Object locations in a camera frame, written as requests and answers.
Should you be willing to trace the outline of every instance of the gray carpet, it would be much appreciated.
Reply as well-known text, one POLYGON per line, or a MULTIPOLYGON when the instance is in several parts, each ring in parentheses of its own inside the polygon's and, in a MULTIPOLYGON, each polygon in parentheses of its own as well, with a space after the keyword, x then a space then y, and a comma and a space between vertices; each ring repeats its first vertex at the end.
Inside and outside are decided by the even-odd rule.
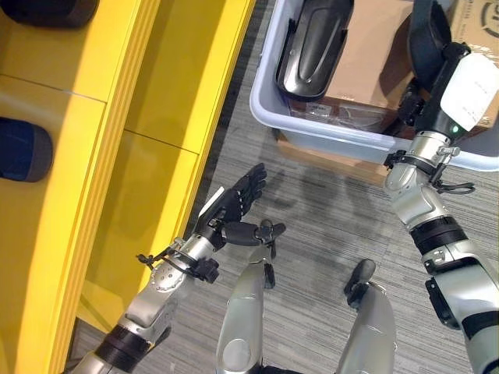
MULTIPOLYGON (((428 279, 419 252, 378 187, 281 157, 271 131, 257 123, 248 105, 273 1, 259 1, 235 69, 212 146, 195 216, 219 185, 229 186, 264 162, 268 184, 246 221, 284 222, 274 268, 277 287, 266 293, 264 361, 308 374, 332 373, 355 313, 342 288, 356 263, 377 262, 374 280, 386 287, 398 327, 395 372, 470 373, 459 332, 443 327, 428 300, 428 279)), ((448 208, 497 268, 497 173, 449 168, 449 182, 473 181, 470 196, 444 196, 448 208)), ((136 373, 214 372, 214 353, 225 303, 250 249, 227 245, 216 255, 221 275, 200 284, 177 312, 172 335, 136 373)), ((72 357, 95 348, 102 334, 76 324, 72 357)))

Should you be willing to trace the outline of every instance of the white sticker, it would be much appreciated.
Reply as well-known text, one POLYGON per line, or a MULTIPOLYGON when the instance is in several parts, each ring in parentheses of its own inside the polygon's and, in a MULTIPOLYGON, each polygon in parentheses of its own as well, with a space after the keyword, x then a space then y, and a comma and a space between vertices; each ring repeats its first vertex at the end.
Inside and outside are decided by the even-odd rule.
POLYGON ((499 89, 499 69, 480 53, 464 57, 440 102, 442 110, 466 131, 485 114, 499 89))
POLYGON ((329 117, 331 107, 318 103, 306 103, 306 113, 309 115, 319 115, 320 117, 329 117))

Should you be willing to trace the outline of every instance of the robotic hand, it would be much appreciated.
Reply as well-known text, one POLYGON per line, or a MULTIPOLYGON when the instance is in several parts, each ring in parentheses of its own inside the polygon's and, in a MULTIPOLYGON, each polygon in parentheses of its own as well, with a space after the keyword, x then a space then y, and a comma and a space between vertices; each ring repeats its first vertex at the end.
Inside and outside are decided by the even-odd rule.
POLYGON ((262 194, 267 172, 258 164, 230 189, 222 187, 201 210, 192 235, 176 239, 157 256, 138 255, 151 269, 147 286, 132 300, 118 325, 95 352, 86 355, 74 374, 123 374, 136 365, 171 331, 175 309, 198 278, 213 283, 218 263, 211 255, 226 243, 267 245, 283 225, 240 222, 262 194))
POLYGON ((499 72, 494 71, 492 62, 470 54, 465 44, 450 43, 443 57, 430 99, 414 111, 416 137, 407 151, 399 150, 385 161, 391 169, 385 190, 432 276, 426 289, 441 322, 464 333, 474 373, 498 374, 497 271, 468 240, 440 194, 474 190, 471 183, 445 185, 441 176, 451 158, 459 153, 455 142, 476 124, 472 118, 478 120, 487 109, 484 93, 489 90, 492 99, 497 91, 494 77, 499 80, 499 72), (476 72, 487 69, 491 74, 485 74, 485 81, 483 77, 480 81, 476 72), (465 87, 479 87, 482 96, 467 97, 465 87))

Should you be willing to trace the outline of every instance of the yellow shelf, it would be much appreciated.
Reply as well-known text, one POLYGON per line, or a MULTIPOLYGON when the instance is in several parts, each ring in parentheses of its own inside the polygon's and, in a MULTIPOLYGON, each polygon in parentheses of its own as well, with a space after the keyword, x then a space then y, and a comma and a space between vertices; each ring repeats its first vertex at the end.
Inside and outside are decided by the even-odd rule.
POLYGON ((182 234, 253 4, 100 0, 82 30, 0 14, 0 115, 55 143, 42 182, 0 179, 0 373, 60 373, 76 312, 108 330, 148 277, 134 256, 182 234))
POLYGON ((101 0, 82 30, 34 28, 0 15, 0 115, 44 126, 55 143, 55 162, 44 181, 0 179, 0 247, 13 256, 0 269, 2 374, 64 368, 159 0, 124 0, 121 10, 113 4, 101 0))
POLYGON ((149 278, 135 255, 182 236, 253 5, 160 5, 78 308, 103 331, 149 278))
POLYGON ((2 116, 37 123, 55 142, 51 174, 42 182, 0 178, 0 372, 46 372, 104 104, 4 76, 0 92, 2 116))

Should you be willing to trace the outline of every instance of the plastic bin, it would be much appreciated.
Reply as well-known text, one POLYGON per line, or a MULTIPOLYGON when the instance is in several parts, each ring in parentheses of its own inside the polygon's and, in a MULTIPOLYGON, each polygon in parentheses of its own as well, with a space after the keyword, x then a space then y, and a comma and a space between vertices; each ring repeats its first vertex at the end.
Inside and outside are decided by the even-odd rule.
MULTIPOLYGON (((407 150, 410 140, 357 129, 327 125, 290 115, 288 104, 275 84, 275 73, 285 42, 288 21, 297 19, 303 1, 277 0, 253 83, 250 108, 266 126, 280 129, 296 146, 383 163, 387 154, 407 150)), ((451 164, 477 171, 499 171, 499 125, 464 139, 462 152, 451 164)))

